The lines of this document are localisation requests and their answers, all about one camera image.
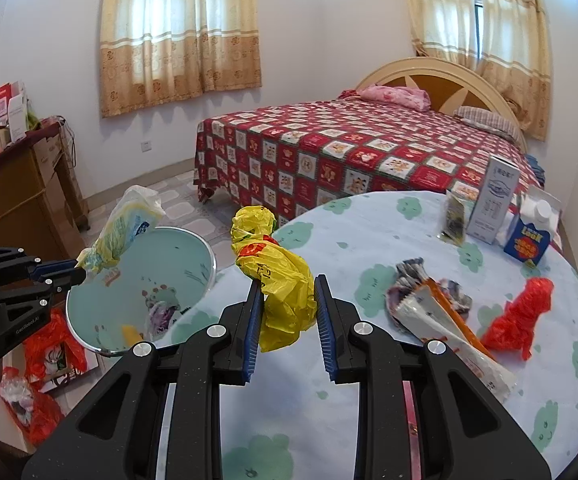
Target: white carton cap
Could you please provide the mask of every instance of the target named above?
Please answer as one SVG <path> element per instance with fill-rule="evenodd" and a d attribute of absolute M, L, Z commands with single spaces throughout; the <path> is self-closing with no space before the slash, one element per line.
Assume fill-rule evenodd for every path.
<path fill-rule="evenodd" d="M 548 222 L 552 214 L 551 204 L 546 200 L 538 200 L 535 205 L 535 217 L 538 222 Z"/>

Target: light blue tablecloth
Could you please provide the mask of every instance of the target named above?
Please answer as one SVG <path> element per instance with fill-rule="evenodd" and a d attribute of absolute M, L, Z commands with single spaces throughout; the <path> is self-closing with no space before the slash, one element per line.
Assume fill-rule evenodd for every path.
<path fill-rule="evenodd" d="M 529 273 L 499 246 L 468 239 L 459 249 L 438 240 L 443 200 L 431 192 L 339 199 L 289 222 L 274 237 L 302 256 L 314 276 L 326 274 L 335 298 L 355 303 L 362 319 L 395 337 L 384 291 L 402 260 L 422 256 L 431 277 L 459 282 L 473 298 L 467 323 L 477 333 L 523 290 L 530 274 L 552 279 L 552 309 L 537 323 L 531 359 L 498 357 L 517 378 L 504 406 L 555 478 L 578 453 L 578 275 L 553 248 Z M 250 284 L 236 266 L 220 273 L 162 343 L 217 322 L 225 306 L 245 300 Z M 329 381 L 316 327 L 289 348 L 259 354 L 251 384 L 221 390 L 225 480 L 351 480 L 357 402 L 356 385 Z"/>

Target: bed headboard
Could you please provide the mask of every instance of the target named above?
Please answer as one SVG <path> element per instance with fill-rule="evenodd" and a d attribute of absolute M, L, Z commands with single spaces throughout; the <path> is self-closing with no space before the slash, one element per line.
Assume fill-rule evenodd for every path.
<path fill-rule="evenodd" d="M 372 84 L 420 88 L 427 91 L 436 112 L 452 116 L 463 105 L 485 108 L 520 127 L 512 109 L 493 86 L 471 70 L 448 61 L 434 57 L 394 61 L 368 75 L 355 89 Z"/>

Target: curtain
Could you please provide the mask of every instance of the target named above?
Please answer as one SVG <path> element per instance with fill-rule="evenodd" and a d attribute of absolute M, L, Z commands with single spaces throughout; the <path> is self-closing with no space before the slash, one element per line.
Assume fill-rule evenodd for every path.
<path fill-rule="evenodd" d="M 422 56 L 437 57 L 470 70 L 478 67 L 474 0 L 407 0 L 413 45 Z"/>
<path fill-rule="evenodd" d="M 103 0 L 103 117 L 261 86 L 256 0 Z"/>
<path fill-rule="evenodd" d="M 547 138 L 550 53 L 541 0 L 483 0 L 478 73 L 502 94 L 527 136 Z"/>

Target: red plastic bag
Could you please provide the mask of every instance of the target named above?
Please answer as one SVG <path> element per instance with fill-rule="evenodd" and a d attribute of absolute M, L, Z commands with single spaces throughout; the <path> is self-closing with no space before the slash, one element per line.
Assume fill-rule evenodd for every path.
<path fill-rule="evenodd" d="M 531 278 L 514 303 L 507 303 L 504 314 L 496 318 L 482 344 L 489 350 L 522 350 L 522 358 L 531 357 L 535 324 L 540 314 L 551 310 L 553 282 L 547 278 Z"/>
<path fill-rule="evenodd" d="M 34 446 L 47 439 L 64 418 L 58 403 L 34 389 L 16 368 L 2 371 L 0 398 L 25 439 Z"/>
<path fill-rule="evenodd" d="M 85 350 L 69 332 L 63 314 L 54 308 L 51 310 L 49 323 L 23 342 L 27 362 L 25 377 L 32 382 L 42 380 L 47 375 L 45 368 L 47 351 L 60 344 L 64 346 L 67 362 L 80 373 L 85 373 L 87 371 Z"/>

